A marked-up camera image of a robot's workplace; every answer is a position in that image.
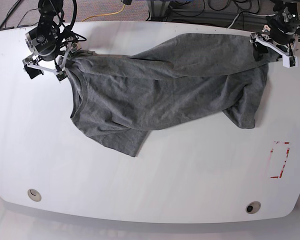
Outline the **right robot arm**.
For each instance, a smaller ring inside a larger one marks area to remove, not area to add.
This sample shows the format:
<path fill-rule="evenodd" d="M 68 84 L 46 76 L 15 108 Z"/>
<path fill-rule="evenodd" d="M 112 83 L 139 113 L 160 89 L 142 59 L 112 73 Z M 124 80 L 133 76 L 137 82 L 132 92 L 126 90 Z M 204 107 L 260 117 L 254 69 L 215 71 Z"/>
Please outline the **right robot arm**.
<path fill-rule="evenodd" d="M 80 42 L 87 38 L 73 31 L 78 5 L 74 0 L 71 22 L 64 24 L 62 0 L 40 0 L 40 18 L 37 27 L 26 33 L 25 42 L 31 55 L 22 60 L 23 69 L 31 79 L 45 72 L 53 73 L 58 81 L 67 78 L 65 71 L 68 56 L 81 49 Z"/>

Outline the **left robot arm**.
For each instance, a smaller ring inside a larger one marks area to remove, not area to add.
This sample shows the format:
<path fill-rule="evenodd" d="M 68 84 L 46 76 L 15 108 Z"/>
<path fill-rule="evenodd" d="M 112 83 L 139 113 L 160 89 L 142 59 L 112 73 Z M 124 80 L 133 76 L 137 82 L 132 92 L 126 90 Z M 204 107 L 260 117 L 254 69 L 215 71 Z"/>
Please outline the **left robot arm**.
<path fill-rule="evenodd" d="M 296 67 L 295 56 L 300 41 L 300 0 L 274 0 L 273 16 L 267 15 L 262 31 L 250 35 L 255 61 L 262 60 L 269 50 L 280 55 L 283 66 Z"/>

